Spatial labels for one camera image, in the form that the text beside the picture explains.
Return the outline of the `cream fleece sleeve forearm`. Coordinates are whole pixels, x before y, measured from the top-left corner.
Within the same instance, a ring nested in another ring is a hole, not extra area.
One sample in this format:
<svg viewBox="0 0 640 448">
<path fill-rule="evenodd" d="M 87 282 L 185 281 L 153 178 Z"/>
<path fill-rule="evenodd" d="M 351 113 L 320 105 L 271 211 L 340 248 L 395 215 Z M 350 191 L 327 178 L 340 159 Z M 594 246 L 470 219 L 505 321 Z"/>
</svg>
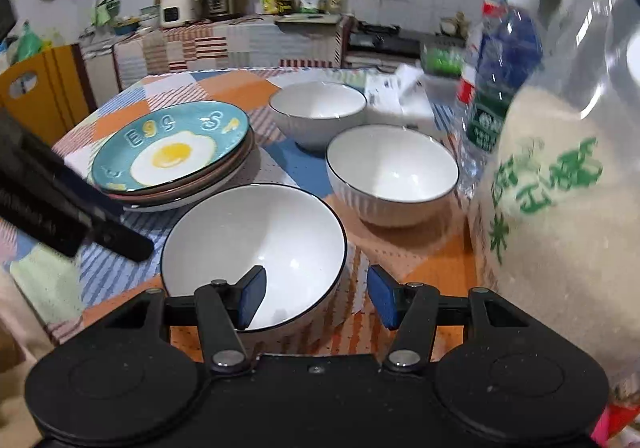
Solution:
<svg viewBox="0 0 640 448">
<path fill-rule="evenodd" d="M 26 376 L 53 345 L 13 278 L 1 269 L 1 446 L 41 439 L 24 397 Z"/>
</svg>

